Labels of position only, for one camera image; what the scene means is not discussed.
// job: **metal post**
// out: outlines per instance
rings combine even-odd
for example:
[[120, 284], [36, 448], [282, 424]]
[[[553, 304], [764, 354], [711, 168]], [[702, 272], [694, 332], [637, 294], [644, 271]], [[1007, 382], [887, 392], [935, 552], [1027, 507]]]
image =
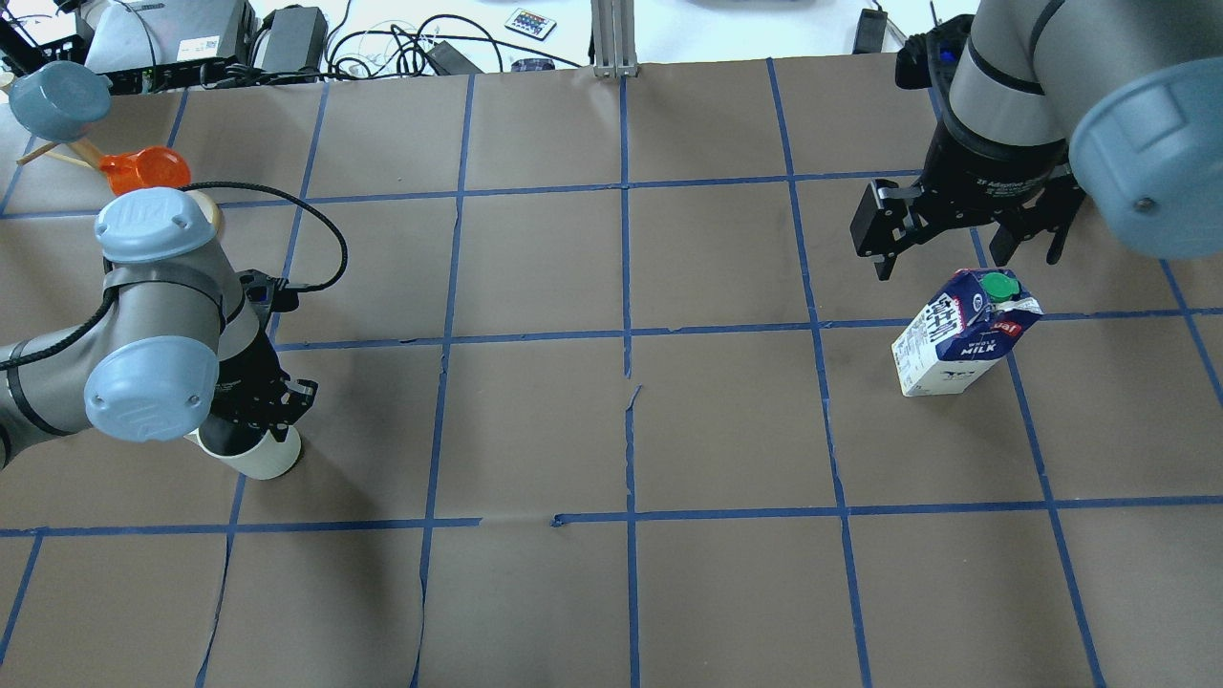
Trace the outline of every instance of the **metal post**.
[[594, 33], [594, 75], [603, 78], [637, 76], [632, 38], [632, 0], [591, 0]]

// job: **orange mug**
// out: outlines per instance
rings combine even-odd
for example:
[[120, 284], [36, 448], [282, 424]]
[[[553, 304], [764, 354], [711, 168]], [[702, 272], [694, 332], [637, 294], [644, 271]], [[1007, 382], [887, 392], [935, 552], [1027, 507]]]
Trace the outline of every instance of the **orange mug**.
[[106, 175], [115, 196], [137, 188], [179, 187], [191, 183], [187, 160], [165, 145], [149, 145], [135, 153], [103, 155], [98, 169]]

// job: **blue joint cap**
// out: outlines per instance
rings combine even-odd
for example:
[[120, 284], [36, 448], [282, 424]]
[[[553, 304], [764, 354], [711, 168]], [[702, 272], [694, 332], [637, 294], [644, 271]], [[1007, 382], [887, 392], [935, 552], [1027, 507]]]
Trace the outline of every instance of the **blue joint cap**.
[[31, 133], [71, 143], [110, 112], [110, 86], [83, 65], [59, 60], [18, 78], [9, 90], [12, 116]]
[[98, 430], [127, 442], [169, 441], [208, 417], [220, 364], [188, 336], [150, 336], [110, 353], [84, 385], [84, 411]]
[[1136, 79], [1084, 115], [1070, 166], [1108, 227], [1157, 258], [1223, 251], [1223, 57]]
[[116, 263], [148, 263], [181, 255], [216, 236], [199, 205], [182, 191], [138, 188], [98, 213], [93, 233]]

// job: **white label sticker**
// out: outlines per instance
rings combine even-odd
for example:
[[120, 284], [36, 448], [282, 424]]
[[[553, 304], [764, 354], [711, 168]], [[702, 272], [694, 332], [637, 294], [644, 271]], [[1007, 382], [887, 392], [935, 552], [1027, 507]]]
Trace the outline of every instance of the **white label sticker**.
[[215, 57], [216, 49], [221, 44], [220, 35], [205, 35], [203, 38], [188, 38], [179, 42], [179, 57], [176, 61], [203, 60]]

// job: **gray robot arm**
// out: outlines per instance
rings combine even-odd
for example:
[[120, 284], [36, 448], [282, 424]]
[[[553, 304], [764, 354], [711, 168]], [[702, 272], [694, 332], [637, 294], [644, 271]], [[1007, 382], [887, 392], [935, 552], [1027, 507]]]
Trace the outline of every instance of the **gray robot arm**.
[[[236, 274], [181, 191], [121, 196], [94, 232], [109, 268], [100, 319], [66, 347], [72, 329], [0, 348], [2, 463], [97, 426], [133, 442], [191, 434], [252, 478], [287, 470], [300, 450], [291, 425], [317, 386], [290, 381], [263, 332], [270, 280]], [[265, 295], [262, 306], [248, 290]]]
[[1084, 192], [1139, 252], [1223, 249], [1217, 0], [982, 0], [912, 37], [896, 84], [932, 86], [940, 116], [917, 182], [873, 180], [851, 222], [879, 279], [901, 251], [989, 222], [997, 264], [1043, 231], [1055, 263]]

